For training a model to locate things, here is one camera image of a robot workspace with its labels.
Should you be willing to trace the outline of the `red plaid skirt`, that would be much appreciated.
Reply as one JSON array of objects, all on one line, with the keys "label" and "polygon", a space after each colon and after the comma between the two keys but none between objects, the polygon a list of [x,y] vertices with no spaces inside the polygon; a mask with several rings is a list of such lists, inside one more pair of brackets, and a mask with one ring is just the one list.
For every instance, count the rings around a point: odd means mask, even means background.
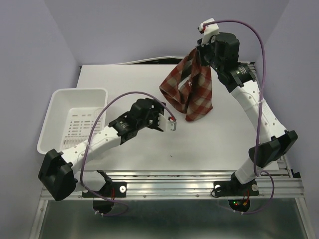
[{"label": "red plaid skirt", "polygon": [[188,122],[203,118],[213,109],[211,69],[201,65],[195,48],[173,68],[159,90]]}]

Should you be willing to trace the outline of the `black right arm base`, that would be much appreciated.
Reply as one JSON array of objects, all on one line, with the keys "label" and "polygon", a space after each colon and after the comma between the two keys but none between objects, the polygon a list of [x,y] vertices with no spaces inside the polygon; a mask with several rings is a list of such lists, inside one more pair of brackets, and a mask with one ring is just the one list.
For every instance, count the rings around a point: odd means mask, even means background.
[{"label": "black right arm base", "polygon": [[229,197],[232,210],[246,213],[250,208],[250,197],[259,196],[259,188],[255,180],[245,185],[235,181],[215,181],[210,194],[213,198]]}]

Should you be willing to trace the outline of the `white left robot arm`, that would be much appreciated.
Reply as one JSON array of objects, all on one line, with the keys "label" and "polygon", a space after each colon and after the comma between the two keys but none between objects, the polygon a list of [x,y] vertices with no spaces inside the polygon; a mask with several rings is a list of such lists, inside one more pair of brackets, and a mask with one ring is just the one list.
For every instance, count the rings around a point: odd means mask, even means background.
[{"label": "white left robot arm", "polygon": [[154,99],[138,99],[128,112],[111,121],[101,131],[94,132],[90,139],[61,152],[56,149],[48,151],[38,174],[39,180],[54,200],[64,200],[80,185],[80,179],[75,175],[87,162],[136,137],[139,130],[150,128],[163,131],[160,121],[165,106],[165,103]]}]

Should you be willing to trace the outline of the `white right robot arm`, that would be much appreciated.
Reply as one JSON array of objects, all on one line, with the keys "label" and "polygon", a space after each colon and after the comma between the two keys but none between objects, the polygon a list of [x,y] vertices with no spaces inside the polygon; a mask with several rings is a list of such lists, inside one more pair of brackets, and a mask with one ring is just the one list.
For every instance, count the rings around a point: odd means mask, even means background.
[{"label": "white right robot arm", "polygon": [[239,40],[232,33],[210,33],[198,41],[200,62],[210,66],[218,80],[237,100],[256,131],[257,146],[249,149],[249,158],[234,173],[229,188],[234,194],[247,189],[265,167],[276,161],[297,141],[294,130],[287,130],[264,99],[256,76],[246,63],[239,62]]}]

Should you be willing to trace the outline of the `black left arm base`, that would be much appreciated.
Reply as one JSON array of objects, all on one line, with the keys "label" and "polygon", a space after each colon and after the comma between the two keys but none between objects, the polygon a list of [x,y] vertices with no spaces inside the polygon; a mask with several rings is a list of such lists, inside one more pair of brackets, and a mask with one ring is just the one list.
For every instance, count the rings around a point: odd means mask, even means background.
[{"label": "black left arm base", "polygon": [[94,193],[86,190],[82,192],[82,198],[93,199],[92,208],[96,215],[102,217],[120,216],[128,212],[128,205],[119,201],[126,197],[127,183],[124,181],[105,183]]}]

